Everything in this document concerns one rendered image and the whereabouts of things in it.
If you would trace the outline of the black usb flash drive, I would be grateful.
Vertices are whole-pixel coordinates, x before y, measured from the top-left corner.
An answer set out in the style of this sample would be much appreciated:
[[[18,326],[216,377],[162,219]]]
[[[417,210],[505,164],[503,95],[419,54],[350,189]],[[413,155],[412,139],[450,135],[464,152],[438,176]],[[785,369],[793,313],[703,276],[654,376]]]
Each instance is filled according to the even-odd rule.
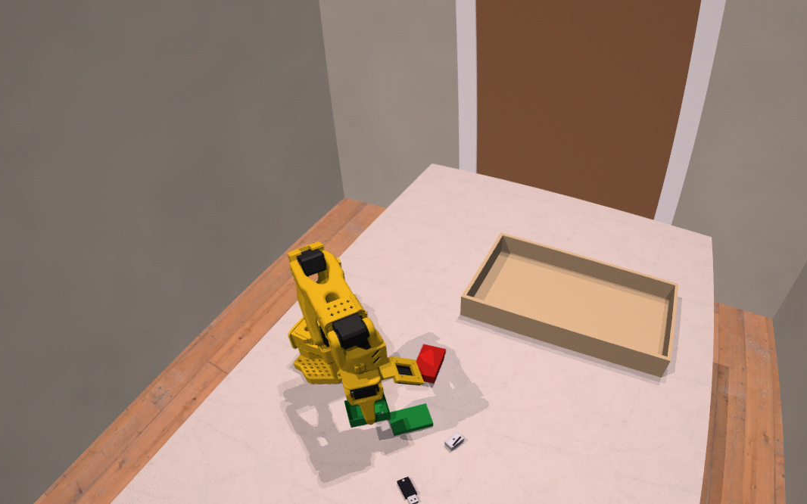
[[[419,502],[416,495],[417,492],[412,483],[410,483],[409,477],[405,477],[397,481],[398,486],[400,487],[400,491],[402,491],[403,497],[410,501],[410,504],[415,504]]]

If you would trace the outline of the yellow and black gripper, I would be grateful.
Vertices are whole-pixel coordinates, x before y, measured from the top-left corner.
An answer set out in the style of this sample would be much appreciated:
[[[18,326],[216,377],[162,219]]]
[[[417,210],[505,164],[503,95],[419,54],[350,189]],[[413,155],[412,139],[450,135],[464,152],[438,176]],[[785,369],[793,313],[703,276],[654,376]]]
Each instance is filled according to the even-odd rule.
[[[339,369],[337,375],[344,386],[347,401],[352,406],[359,404],[367,425],[374,425],[375,422],[375,401],[381,400],[384,392],[381,380],[393,378],[394,383],[410,386],[424,384],[416,359],[394,356],[389,356],[388,364],[376,370],[353,373]]]

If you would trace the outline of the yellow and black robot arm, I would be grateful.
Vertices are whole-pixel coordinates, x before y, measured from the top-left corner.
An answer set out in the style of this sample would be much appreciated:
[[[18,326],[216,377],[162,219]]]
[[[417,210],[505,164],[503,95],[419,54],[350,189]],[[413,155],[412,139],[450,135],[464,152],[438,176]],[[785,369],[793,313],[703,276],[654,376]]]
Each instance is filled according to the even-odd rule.
[[[305,320],[291,332],[300,352],[294,367],[307,382],[340,384],[339,369],[357,373],[387,364],[387,344],[347,285],[340,259],[320,242],[287,255]],[[316,282],[308,278],[313,273],[319,273]]]

